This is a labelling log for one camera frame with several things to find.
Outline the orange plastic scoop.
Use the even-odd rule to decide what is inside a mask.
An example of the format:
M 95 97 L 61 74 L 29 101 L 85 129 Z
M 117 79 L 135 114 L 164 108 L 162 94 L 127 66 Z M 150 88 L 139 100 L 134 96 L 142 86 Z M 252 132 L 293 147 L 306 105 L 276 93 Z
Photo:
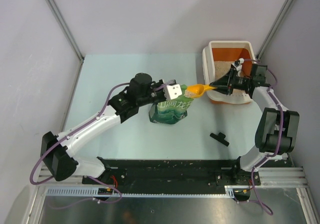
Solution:
M 216 87 L 204 84 L 190 85 L 186 88 L 184 96 L 191 99 L 200 98 L 207 91 L 215 90 Z

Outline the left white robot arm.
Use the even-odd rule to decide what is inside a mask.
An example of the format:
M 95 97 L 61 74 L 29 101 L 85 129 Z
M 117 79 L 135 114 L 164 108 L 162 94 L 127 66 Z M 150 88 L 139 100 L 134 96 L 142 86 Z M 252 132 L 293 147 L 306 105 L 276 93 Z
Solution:
M 108 94 L 102 109 L 83 123 L 54 135 L 46 133 L 42 137 L 41 160 L 57 182 L 72 175 L 91 176 L 98 183 L 110 180 L 111 172 L 100 157 L 80 157 L 78 152 L 92 139 L 99 136 L 139 112 L 139 108 L 166 100 L 161 79 L 154 81 L 149 74 L 138 73 L 116 95 Z

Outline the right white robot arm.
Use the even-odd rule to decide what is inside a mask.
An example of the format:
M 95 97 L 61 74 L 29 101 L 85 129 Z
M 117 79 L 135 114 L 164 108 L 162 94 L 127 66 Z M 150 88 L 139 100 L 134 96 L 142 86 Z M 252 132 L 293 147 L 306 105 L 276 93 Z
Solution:
M 280 160 L 283 154 L 293 151 L 300 115 L 286 108 L 266 82 L 266 65 L 254 63 L 248 77 L 239 76 L 240 66 L 232 65 L 224 76 L 209 85 L 214 91 L 230 96 L 234 90 L 244 91 L 259 106 L 262 116 L 258 123 L 254 147 L 239 157 L 239 167 L 230 172 L 231 180 L 242 185 L 249 178 L 248 172 L 257 172 L 269 160 Z

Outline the green litter bag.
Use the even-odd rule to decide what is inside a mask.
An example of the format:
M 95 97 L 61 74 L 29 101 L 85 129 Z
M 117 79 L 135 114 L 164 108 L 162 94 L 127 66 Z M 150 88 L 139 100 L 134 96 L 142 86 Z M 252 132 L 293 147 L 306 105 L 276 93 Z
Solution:
M 191 106 L 196 94 L 187 90 L 186 85 L 181 86 L 181 91 L 182 95 L 176 99 L 153 104 L 148 113 L 150 122 L 174 125 L 186 118 L 187 109 Z

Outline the black bag clip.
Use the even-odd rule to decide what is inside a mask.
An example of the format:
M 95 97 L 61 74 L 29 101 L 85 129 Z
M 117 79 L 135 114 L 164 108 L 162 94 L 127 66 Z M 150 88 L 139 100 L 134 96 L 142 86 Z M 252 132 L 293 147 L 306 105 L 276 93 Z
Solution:
M 218 134 L 211 132 L 209 136 L 226 147 L 230 145 L 226 140 L 226 135 L 222 132 L 219 132 Z

